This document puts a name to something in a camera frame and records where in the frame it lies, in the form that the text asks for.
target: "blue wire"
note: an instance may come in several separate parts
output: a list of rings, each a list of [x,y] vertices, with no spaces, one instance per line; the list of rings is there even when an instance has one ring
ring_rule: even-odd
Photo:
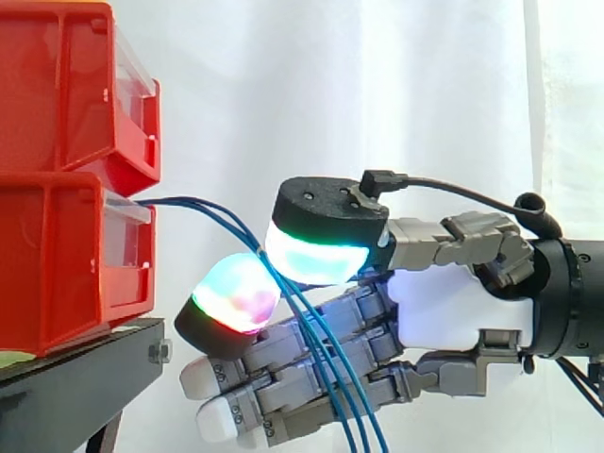
[[[248,234],[245,234],[245,232],[243,232],[243,231],[239,230],[238,228],[234,227],[233,225],[229,224],[228,221],[226,221],[226,219],[220,217],[219,215],[215,214],[211,210],[208,210],[207,208],[202,206],[201,203],[208,204],[208,206],[211,206],[213,208],[220,210],[221,212],[224,212],[229,217],[231,217],[231,219],[233,219],[233,221],[235,223],[237,223],[242,229],[247,230],[246,232],[248,232]],[[195,199],[195,198],[191,198],[191,197],[148,199],[148,200],[139,201],[139,204],[141,204],[143,206],[148,206],[148,205],[176,206],[176,207],[182,207],[182,208],[189,208],[192,210],[198,210],[198,211],[208,215],[212,220],[214,220],[216,223],[218,223],[221,227],[224,227],[229,232],[231,232],[233,235],[235,235],[240,241],[242,241],[254,253],[258,253],[258,251],[259,251],[260,243],[254,236],[254,234],[245,226],[243,221],[241,221],[241,219],[239,219],[239,217],[237,217],[237,215],[234,214],[232,211],[230,211],[226,208],[220,207],[219,205],[215,205],[211,202],[206,202],[206,200],[200,200],[200,199]],[[362,439],[363,448],[364,448],[365,452],[370,451],[367,434],[366,434],[366,431],[362,424],[361,415],[358,411],[358,408],[356,407],[356,403],[355,403],[354,399],[352,398],[352,395],[348,391],[347,386],[345,385],[344,380],[342,379],[342,375],[340,375],[340,372],[337,369],[337,367],[335,366],[333,359],[328,354],[327,349],[325,348],[323,343],[318,339],[316,332],[314,332],[314,330],[310,326],[310,323],[308,322],[308,320],[306,319],[306,317],[304,316],[302,311],[297,307],[294,300],[292,299],[292,297],[290,295],[290,290],[288,290],[288,286],[292,287],[292,283],[288,282],[288,285],[286,285],[283,282],[283,280],[281,279],[280,274],[275,270],[275,268],[272,266],[272,264],[270,264],[270,261],[268,260],[268,257],[266,257],[266,254],[264,253],[263,255],[264,255],[264,260],[261,260],[261,261],[267,267],[267,270],[271,273],[271,275],[275,279],[277,286],[279,286],[279,289],[285,294],[285,298],[288,302],[288,305],[290,305],[290,307],[294,311],[296,318],[298,318],[298,322],[302,324],[303,333],[306,333],[306,335],[310,337],[311,344],[309,344],[309,350],[313,356],[315,364],[317,365],[317,369],[319,371],[321,379],[324,381],[324,383],[326,385],[327,393],[329,394],[329,398],[332,402],[334,410],[336,411],[339,420],[343,424],[344,433],[345,433],[346,439],[348,440],[348,443],[351,447],[351,451],[354,453],[357,452],[355,441],[352,436],[352,432],[350,431],[350,427],[347,423],[347,419],[345,417],[342,405],[340,404],[340,401],[338,400],[336,394],[333,392],[331,382],[327,378],[325,366],[323,365],[321,358],[317,354],[317,351],[316,351],[317,346],[319,347],[323,356],[325,357],[327,364],[329,365],[329,368],[331,369],[334,377],[336,378],[338,385],[342,389],[344,396],[345,396],[348,404],[350,405],[350,409],[352,410],[352,412],[355,416],[355,419],[357,420],[357,424],[359,426],[359,431],[361,434],[361,439]],[[294,286],[294,290],[296,292],[298,292],[299,294],[301,294],[300,290],[297,287],[295,287],[295,285],[293,285],[293,286]]]
[[[254,241],[254,245],[256,246],[256,248],[260,248],[260,242],[258,241],[256,236],[254,236],[254,233],[251,231],[251,229],[249,229],[247,227],[245,222],[241,218],[239,218],[239,216],[235,212],[233,212],[232,210],[229,210],[228,208],[225,208],[224,206],[218,205],[212,201],[204,200],[203,198],[197,198],[194,196],[168,196],[166,198],[155,198],[155,199],[150,199],[150,200],[143,200],[143,203],[152,205],[152,204],[156,204],[155,202],[164,203],[166,201],[176,201],[176,202],[184,201],[186,203],[195,203],[197,205],[201,205],[204,207],[209,207],[209,208],[213,208],[215,210],[219,210],[219,211],[223,212],[224,214],[226,214],[228,217],[230,217],[233,220],[233,222],[235,222],[239,226],[239,228],[241,228],[242,231],[249,237],[249,239]]]
[[[363,422],[361,419],[361,414],[359,413],[357,404],[356,404],[355,400],[353,399],[352,394],[348,390],[348,386],[344,383],[344,380],[342,379],[342,375],[340,374],[340,371],[336,368],[335,363],[333,362],[333,359],[331,358],[331,355],[327,351],[327,348],[325,347],[323,342],[321,340],[319,340],[316,332],[310,325],[309,320],[306,318],[306,316],[304,315],[302,310],[297,306],[297,304],[292,299],[291,288],[289,288],[288,284],[284,281],[283,277],[277,272],[277,270],[270,263],[270,261],[268,260],[268,258],[266,256],[266,253],[261,254],[260,260],[264,263],[266,269],[268,270],[268,272],[271,274],[271,276],[277,283],[277,286],[279,287],[279,289],[285,294],[285,300],[287,300],[288,305],[294,312],[294,315],[295,315],[296,319],[298,320],[298,323],[300,323],[302,325],[303,330],[307,331],[307,333],[310,334],[310,337],[313,339],[313,341],[315,343],[314,347],[318,347],[321,350],[321,353],[323,354],[323,357],[325,358],[327,365],[329,365],[329,368],[331,369],[331,372],[333,373],[334,377],[336,378],[336,381],[338,382],[338,386],[344,393],[344,397],[346,398],[346,401],[348,402],[348,405],[350,406],[350,410],[352,411],[353,416],[355,417],[355,421],[357,422],[357,426],[359,427],[359,434],[361,436],[363,449],[365,452],[371,451],[371,449],[369,447],[369,440],[367,438],[367,431],[365,430],[365,426],[363,425]],[[309,344],[309,349],[312,352],[312,346],[310,344]],[[317,364],[321,363],[320,359],[315,358],[315,363],[317,363]]]
[[[376,418],[376,415],[373,412],[373,409],[371,408],[371,404],[369,403],[369,400],[367,399],[367,395],[366,395],[365,391],[363,390],[361,383],[359,382],[359,378],[357,377],[357,374],[354,372],[354,369],[352,368],[352,365],[350,364],[348,357],[344,353],[344,350],[342,349],[340,342],[338,342],[338,340],[333,335],[333,332],[331,331],[331,329],[329,328],[329,326],[327,325],[327,323],[325,322],[323,317],[310,304],[310,302],[307,300],[307,298],[298,290],[298,288],[289,279],[286,279],[286,281],[288,282],[289,287],[298,296],[298,298],[302,302],[302,305],[304,305],[306,310],[308,310],[310,312],[310,314],[312,314],[312,316],[316,319],[317,323],[319,323],[319,326],[321,326],[323,331],[326,333],[326,335],[329,338],[329,340],[331,341],[333,347],[336,349],[336,352],[342,358],[342,363],[344,365],[344,368],[348,372],[348,375],[350,375],[350,378],[352,379],[352,382],[353,382],[355,388],[357,389],[357,392],[359,393],[359,398],[361,399],[361,403],[362,403],[363,407],[365,408],[365,412],[369,416],[369,421],[371,422],[371,425],[373,426],[374,431],[376,432],[376,437],[377,437],[377,441],[379,442],[379,446],[381,447],[382,452],[387,453],[389,451],[388,443],[386,442],[384,434],[381,431],[381,428],[379,427],[379,422]]]

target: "black shelf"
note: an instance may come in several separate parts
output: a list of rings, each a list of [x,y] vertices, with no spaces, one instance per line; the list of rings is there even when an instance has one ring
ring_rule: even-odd
[[[162,319],[0,370],[0,452],[68,453],[103,432],[161,375]]]

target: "red plastic drawer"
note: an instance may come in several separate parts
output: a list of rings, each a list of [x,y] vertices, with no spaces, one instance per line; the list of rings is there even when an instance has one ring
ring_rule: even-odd
[[[0,150],[0,171],[88,171],[123,196],[159,181],[159,85],[109,5],[0,1]]]
[[[0,174],[0,350],[38,356],[153,308],[155,213],[85,173]]]

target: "glowing fingertip sensor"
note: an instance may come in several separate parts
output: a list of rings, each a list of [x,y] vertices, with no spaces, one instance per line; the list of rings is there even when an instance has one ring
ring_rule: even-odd
[[[175,327],[210,357],[238,359],[267,325],[279,298],[280,289],[256,255],[231,255],[194,288]]]
[[[356,275],[367,261],[369,248],[308,243],[268,227],[266,254],[285,277],[310,285],[338,285]]]

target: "white backdrop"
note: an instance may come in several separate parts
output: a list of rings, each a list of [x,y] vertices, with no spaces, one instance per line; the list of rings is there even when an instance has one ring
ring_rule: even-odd
[[[568,139],[561,154],[549,139],[561,123],[529,104],[541,99],[545,105],[547,94],[539,96],[534,88],[541,77],[555,75],[534,73],[535,61],[527,64],[526,36],[539,41],[540,34],[526,31],[521,1],[112,4],[119,26],[162,85],[163,175],[153,195],[215,200],[261,234],[278,184],[289,176],[359,177],[367,167],[391,168],[512,201],[541,185],[545,159],[545,193],[558,195],[561,178],[576,181],[565,163],[575,158],[569,153],[578,143]],[[533,14],[527,21],[537,19]],[[560,23],[547,23],[552,33],[560,31]],[[530,81],[535,74],[536,84]],[[551,108],[555,100],[547,99]],[[581,99],[583,105],[590,100]],[[538,118],[531,122],[529,116]],[[579,133],[580,124],[573,126]],[[595,121],[593,127],[597,133]],[[599,150],[596,143],[592,149]],[[590,159],[583,158],[577,170]],[[585,196],[590,188],[575,189]],[[391,196],[389,204],[394,215],[427,220],[476,208],[421,190]],[[569,204],[555,204],[562,220],[577,214]],[[170,325],[195,283],[241,248],[198,214],[169,208],[159,213],[158,241],[153,314]],[[184,398],[177,378],[197,354],[171,327],[168,335],[175,341],[173,361],[126,409],[117,452],[239,451],[200,441],[193,420],[197,404]],[[382,409],[378,418],[393,452],[592,452],[601,450],[604,437],[601,420],[590,410],[551,363],[539,362],[535,376],[486,399],[424,394],[412,405]],[[347,451],[340,427],[271,451],[310,448]]]

